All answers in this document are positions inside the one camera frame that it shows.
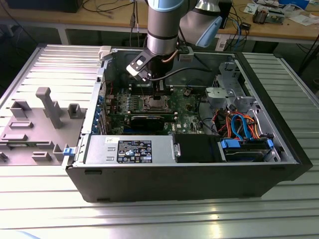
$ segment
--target sticker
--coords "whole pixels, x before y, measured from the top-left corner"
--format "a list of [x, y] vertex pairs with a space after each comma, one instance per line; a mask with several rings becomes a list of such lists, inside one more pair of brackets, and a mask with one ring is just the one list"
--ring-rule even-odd
[[118, 163], [152, 163], [150, 140], [117, 140]]
[[105, 143], [118, 143], [119, 140], [120, 138], [118, 137], [107, 137]]

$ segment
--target blue drive bracket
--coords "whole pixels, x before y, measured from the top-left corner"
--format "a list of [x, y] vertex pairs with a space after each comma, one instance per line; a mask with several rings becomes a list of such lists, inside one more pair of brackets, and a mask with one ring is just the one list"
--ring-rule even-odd
[[64, 156], [74, 156], [76, 154], [78, 147], [70, 147], [70, 148], [65, 148], [63, 150], [63, 155]]
[[236, 139], [224, 139], [221, 141], [222, 148], [240, 148], [240, 143]]

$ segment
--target floor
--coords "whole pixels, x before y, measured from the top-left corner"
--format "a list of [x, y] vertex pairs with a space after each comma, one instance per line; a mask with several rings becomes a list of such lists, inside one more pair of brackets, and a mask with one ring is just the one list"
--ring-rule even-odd
[[[38, 42], [44, 44], [60, 44], [60, 38], [57, 30], [53, 28], [26, 27], [27, 32]], [[124, 32], [101, 32], [87, 30], [68, 30], [70, 41], [73, 45], [112, 45], [129, 46], [129, 34]], [[209, 50], [213, 50], [217, 43], [215, 39]], [[247, 41], [237, 51], [251, 52], [254, 47], [254, 41]], [[137, 35], [132, 37], [132, 46], [137, 46]], [[29, 55], [33, 52], [36, 45], [20, 28], [14, 28], [14, 37], [0, 37], [0, 94], [2, 95], [10, 85], [14, 77], [22, 68]], [[297, 47], [296, 44], [280, 43], [274, 53], [278, 53], [290, 64], [296, 71], [298, 70], [305, 53]], [[313, 83], [314, 79], [319, 78], [319, 59], [314, 60], [304, 71], [302, 80], [308, 87], [316, 93], [319, 89]]]

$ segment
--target blue cable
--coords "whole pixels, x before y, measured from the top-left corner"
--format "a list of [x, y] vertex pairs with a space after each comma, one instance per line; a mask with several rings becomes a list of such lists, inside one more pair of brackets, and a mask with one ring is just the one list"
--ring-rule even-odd
[[231, 130], [233, 131], [233, 133], [234, 133], [237, 137], [239, 137], [240, 140], [243, 140], [243, 137], [240, 136], [240, 135], [236, 132], [236, 129], [235, 129], [235, 119], [236, 119], [237, 117], [240, 117], [241, 120], [242, 120], [242, 122], [243, 122], [243, 128], [244, 128], [244, 132], [245, 132], [246, 137], [249, 138], [249, 139], [251, 139], [252, 136], [251, 136], [251, 134], [250, 134], [250, 132], [249, 132], [249, 130], [248, 130], [247, 122], [246, 122], [245, 118], [244, 118], [243, 116], [241, 116], [241, 115], [234, 115], [234, 116], [233, 116], [233, 118], [231, 119]]
[[230, 19], [237, 24], [237, 29], [238, 29], [238, 38], [237, 38], [237, 41], [236, 41], [236, 44], [235, 44], [235, 47], [234, 47], [234, 51], [235, 51], [237, 46], [238, 46], [239, 38], [241, 36], [241, 29], [240, 29], [238, 21], [236, 21], [235, 19], [232, 19], [232, 18], [230, 18]]

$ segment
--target circuit board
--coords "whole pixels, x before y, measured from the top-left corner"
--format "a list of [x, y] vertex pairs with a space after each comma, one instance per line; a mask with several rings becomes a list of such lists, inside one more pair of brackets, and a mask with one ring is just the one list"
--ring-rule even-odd
[[[109, 133], [171, 135], [174, 133], [201, 134], [203, 128], [198, 120], [198, 95], [184, 96], [185, 88], [174, 88], [170, 96], [162, 96], [160, 101], [153, 101], [152, 96], [132, 95], [127, 89], [116, 93], [114, 105], [109, 111]], [[164, 120], [163, 130], [138, 131], [130, 126], [134, 116], [159, 117]]]

